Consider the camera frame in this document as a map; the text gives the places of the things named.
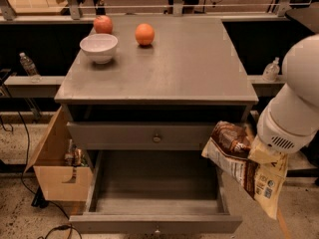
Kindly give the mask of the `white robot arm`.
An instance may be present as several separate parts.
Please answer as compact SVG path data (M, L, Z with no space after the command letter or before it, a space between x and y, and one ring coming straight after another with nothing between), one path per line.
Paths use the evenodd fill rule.
M295 153L319 129L319 35L296 43L282 62L284 86L257 123L251 153L266 163L277 153Z

